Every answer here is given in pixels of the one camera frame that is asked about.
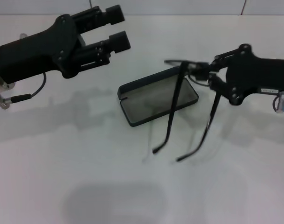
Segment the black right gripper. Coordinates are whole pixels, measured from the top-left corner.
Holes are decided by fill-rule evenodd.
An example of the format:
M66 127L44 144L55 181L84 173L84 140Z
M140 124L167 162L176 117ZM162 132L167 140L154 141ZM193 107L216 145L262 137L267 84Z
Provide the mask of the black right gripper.
M226 82L215 72L227 68ZM241 105L251 94L274 95L284 91L284 59L260 58L253 54L251 45L219 54L211 63L196 63L193 75L208 75L211 90Z

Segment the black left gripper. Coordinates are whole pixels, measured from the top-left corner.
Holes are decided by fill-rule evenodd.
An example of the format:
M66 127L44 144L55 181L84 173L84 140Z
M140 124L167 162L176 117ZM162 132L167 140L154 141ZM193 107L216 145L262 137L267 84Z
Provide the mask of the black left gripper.
M8 84L52 70L66 79L75 77L79 67L72 57L78 38L72 16L61 15L50 28L0 47L0 77Z

